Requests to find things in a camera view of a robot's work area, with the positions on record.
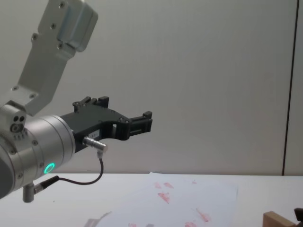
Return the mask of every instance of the white wall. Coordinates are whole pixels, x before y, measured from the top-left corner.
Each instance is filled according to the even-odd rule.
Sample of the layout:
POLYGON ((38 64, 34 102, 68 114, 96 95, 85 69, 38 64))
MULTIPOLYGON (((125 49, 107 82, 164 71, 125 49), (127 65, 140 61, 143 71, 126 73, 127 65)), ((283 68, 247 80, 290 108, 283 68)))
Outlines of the white wall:
MULTIPOLYGON (((89 0, 99 21, 53 102, 109 96, 152 132, 105 140, 108 172, 281 174, 295 0, 89 0)), ((3 0, 0 92, 16 82, 46 1, 3 0)), ((58 171, 97 172, 93 150, 58 171)))
POLYGON ((303 4, 300 2, 289 112, 285 175, 303 175, 303 4))

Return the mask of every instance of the red marks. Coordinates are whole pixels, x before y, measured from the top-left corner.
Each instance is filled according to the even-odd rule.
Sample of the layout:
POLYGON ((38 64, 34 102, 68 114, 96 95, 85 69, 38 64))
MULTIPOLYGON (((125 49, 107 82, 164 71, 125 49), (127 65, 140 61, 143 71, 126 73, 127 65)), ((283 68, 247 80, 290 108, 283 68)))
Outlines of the red marks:
POLYGON ((164 186, 167 188, 174 188, 170 183, 164 183, 164 186))
POLYGON ((167 202, 167 204, 169 204, 170 202, 170 197, 169 197, 169 193, 158 193, 158 196, 160 196, 164 201, 167 202))
POLYGON ((197 211, 198 214, 200 215, 200 218, 202 219, 202 221, 204 221, 204 222, 209 222, 209 221, 211 221, 211 218, 210 218, 210 216, 209 216, 208 214, 202 213, 201 211, 199 211, 198 208, 196 208, 196 211, 197 211))
POLYGON ((154 183, 154 185, 155 185, 155 188, 161 188, 161 185, 158 183, 158 182, 156 182, 156 183, 154 183))
POLYGON ((185 223, 185 227, 197 227, 197 225, 193 222, 187 222, 185 223))

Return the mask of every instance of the white table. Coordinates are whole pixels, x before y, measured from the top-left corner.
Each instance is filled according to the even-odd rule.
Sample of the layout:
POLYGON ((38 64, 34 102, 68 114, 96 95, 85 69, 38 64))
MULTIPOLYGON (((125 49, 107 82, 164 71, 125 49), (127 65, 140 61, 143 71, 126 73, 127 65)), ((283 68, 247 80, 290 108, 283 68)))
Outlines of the white table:
MULTIPOLYGON (((90 181, 98 174, 59 174, 78 181, 90 181)), ((52 174, 37 180, 40 182, 52 174)), ((101 216, 119 204, 145 179, 142 174, 105 174, 88 186, 57 182, 22 201, 22 190, 0 200, 0 226, 3 227, 94 227, 101 216)), ((233 227, 261 227, 263 213, 275 211, 295 222, 294 208, 303 207, 303 176, 188 175, 195 179, 218 179, 239 186, 233 227)))

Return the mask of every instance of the wooden object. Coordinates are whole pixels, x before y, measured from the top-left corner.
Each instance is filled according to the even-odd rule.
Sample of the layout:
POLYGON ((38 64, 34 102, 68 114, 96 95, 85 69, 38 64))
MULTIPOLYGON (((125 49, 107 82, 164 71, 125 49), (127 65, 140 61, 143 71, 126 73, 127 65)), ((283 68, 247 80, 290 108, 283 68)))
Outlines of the wooden object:
POLYGON ((263 227, 296 227, 296 224, 270 211, 263 215, 263 227))

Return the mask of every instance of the paper sheet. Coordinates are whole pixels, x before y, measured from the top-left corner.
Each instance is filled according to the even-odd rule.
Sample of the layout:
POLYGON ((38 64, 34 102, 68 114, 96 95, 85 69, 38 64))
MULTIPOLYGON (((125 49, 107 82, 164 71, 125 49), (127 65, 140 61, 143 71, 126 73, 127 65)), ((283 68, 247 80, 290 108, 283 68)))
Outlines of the paper sheet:
POLYGON ((152 174, 98 227, 229 227, 237 187, 152 174))

